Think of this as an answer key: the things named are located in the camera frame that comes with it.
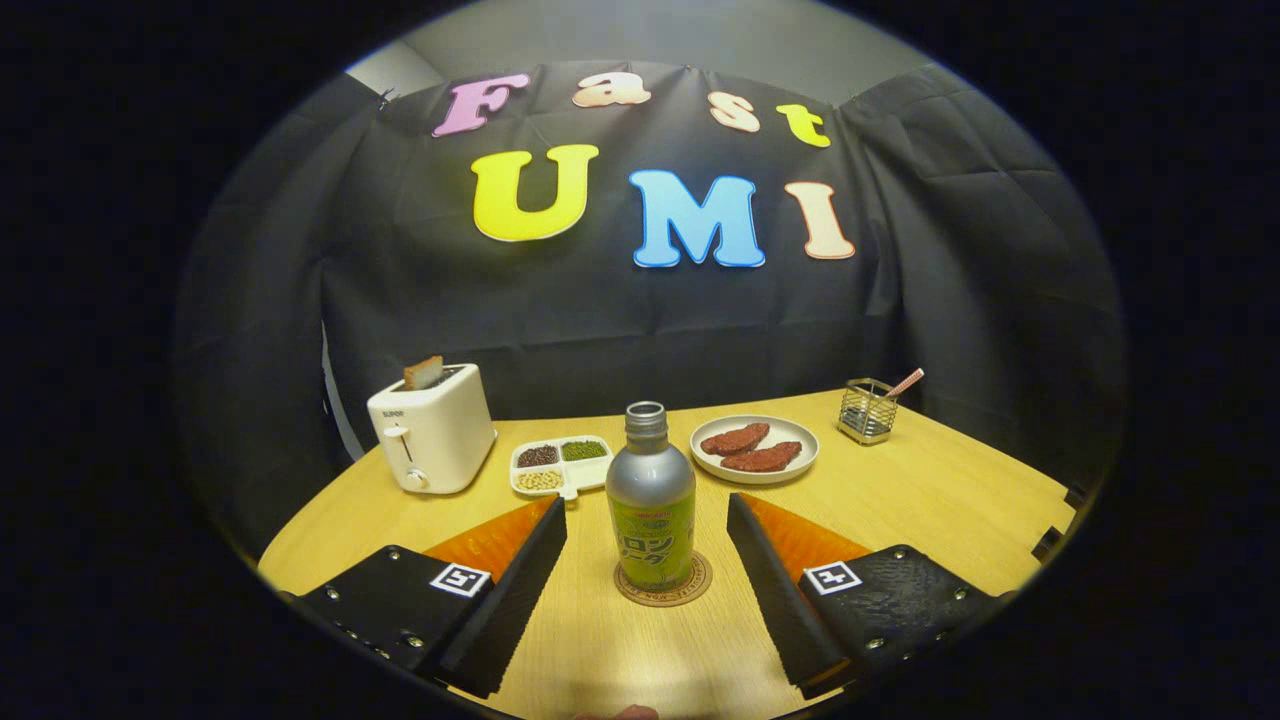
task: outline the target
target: plate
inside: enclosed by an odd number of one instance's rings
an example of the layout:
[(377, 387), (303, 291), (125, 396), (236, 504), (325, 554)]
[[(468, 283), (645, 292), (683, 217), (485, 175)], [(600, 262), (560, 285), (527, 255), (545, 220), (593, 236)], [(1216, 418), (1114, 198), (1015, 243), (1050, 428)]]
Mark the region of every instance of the plate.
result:
[[(800, 443), (800, 455), (797, 455), (790, 465), (776, 473), (748, 473), (744, 470), (721, 468), (719, 462), (724, 459), (722, 455), (709, 455), (703, 452), (701, 445), (704, 439), (721, 433), (727, 433), (728, 430), (745, 428), (751, 423), (769, 424), (769, 434), (764, 436), (760, 445), (755, 446), (756, 450), (773, 447), (780, 442), (794, 441)], [(689, 437), (689, 452), (704, 470), (717, 478), (735, 483), (767, 486), (790, 480), (791, 478), (795, 478), (800, 473), (808, 470), (809, 466), (813, 465), (813, 461), (818, 459), (818, 437), (810, 433), (804, 425), (792, 423), (791, 420), (783, 420), (782, 418), (773, 418), (769, 415), (730, 415), (727, 418), (718, 418), (709, 423), (704, 423), (700, 428), (694, 430), (694, 434)]]
[[(588, 457), (586, 460), (564, 460), (561, 447), (567, 442), (581, 441), (600, 443), (604, 447), (604, 456)], [(541, 447), (544, 445), (549, 445), (556, 448), (556, 462), (530, 465), (527, 468), (516, 466), (516, 461), (520, 460), (521, 452), (531, 447)], [(613, 462), (613, 450), (609, 448), (609, 443), (604, 442), (604, 438), (599, 436), (570, 436), (526, 442), (525, 445), (521, 445), (516, 450), (511, 451), (511, 489), (518, 492), (520, 495), (559, 495), (564, 500), (573, 500), (577, 497), (579, 491), (598, 488), (604, 484), (604, 478), (609, 473), (609, 462)], [(556, 470), (559, 473), (561, 477), (564, 478), (563, 484), (558, 488), (525, 489), (517, 483), (520, 475), (524, 475), (525, 473), (541, 473), (545, 470)]]

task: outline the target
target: pink straw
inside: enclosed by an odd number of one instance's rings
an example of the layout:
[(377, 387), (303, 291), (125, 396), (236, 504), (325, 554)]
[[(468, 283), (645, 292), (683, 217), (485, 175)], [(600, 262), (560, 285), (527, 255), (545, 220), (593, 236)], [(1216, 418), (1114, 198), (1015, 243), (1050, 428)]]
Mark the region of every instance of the pink straw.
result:
[(915, 384), (915, 380), (918, 380), (918, 379), (920, 379), (923, 377), (924, 377), (924, 369), (923, 368), (916, 368), (915, 372), (911, 373), (910, 375), (908, 375), (905, 380), (897, 383), (893, 387), (893, 389), (891, 389), (887, 393), (884, 393), (884, 397), (893, 397), (896, 395), (900, 395), (904, 389), (911, 387), (913, 384)]

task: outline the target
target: bottle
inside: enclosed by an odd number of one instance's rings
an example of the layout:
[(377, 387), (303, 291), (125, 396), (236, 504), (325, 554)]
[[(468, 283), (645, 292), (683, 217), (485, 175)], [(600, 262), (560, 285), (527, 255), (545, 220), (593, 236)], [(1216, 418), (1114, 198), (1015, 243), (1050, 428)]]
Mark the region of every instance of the bottle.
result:
[(604, 480), (622, 573), (643, 591), (675, 589), (694, 571), (694, 468), (667, 442), (660, 404), (628, 405), (625, 423)]

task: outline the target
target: white toaster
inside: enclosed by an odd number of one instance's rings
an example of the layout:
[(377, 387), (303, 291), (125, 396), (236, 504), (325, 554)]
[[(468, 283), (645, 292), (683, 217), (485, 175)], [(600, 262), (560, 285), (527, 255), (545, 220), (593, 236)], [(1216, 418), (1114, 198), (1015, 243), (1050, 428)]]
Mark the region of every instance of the white toaster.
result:
[(433, 495), (466, 488), (498, 438), (480, 368), (445, 365), (431, 386), (403, 387), (399, 380), (367, 404), (396, 482), (407, 491)]

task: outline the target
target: table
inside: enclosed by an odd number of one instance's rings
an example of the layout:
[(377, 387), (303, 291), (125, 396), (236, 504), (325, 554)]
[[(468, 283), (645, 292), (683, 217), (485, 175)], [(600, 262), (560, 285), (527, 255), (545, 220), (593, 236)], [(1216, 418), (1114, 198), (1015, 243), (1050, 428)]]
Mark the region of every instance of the table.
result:
[[(1030, 550), (1074, 510), (1053, 479), (918, 413), (900, 409), (888, 442), (861, 447), (836, 428), (842, 389), (668, 413), (672, 443), (689, 455), (698, 425), (731, 414), (786, 418), (820, 443), (814, 465), (781, 486), (737, 486), (694, 464), (694, 547), (712, 565), (705, 594), (644, 607), (613, 585), (617, 562), (604, 488), (567, 507), (568, 539), (503, 678), (480, 701), (522, 717), (604, 716), (631, 703), (664, 717), (776, 717), (804, 701), (769, 639), (737, 551), (724, 530), (728, 496), (744, 491), (879, 550), (908, 543), (989, 594), (1039, 569)], [(495, 421), (498, 439), (475, 482), (453, 496), (396, 484), (381, 448), (325, 487), (280, 530), (259, 564), (275, 588), (306, 593), (387, 544), (430, 547), (513, 510), (516, 446), (596, 434), (618, 451), (621, 415)]]

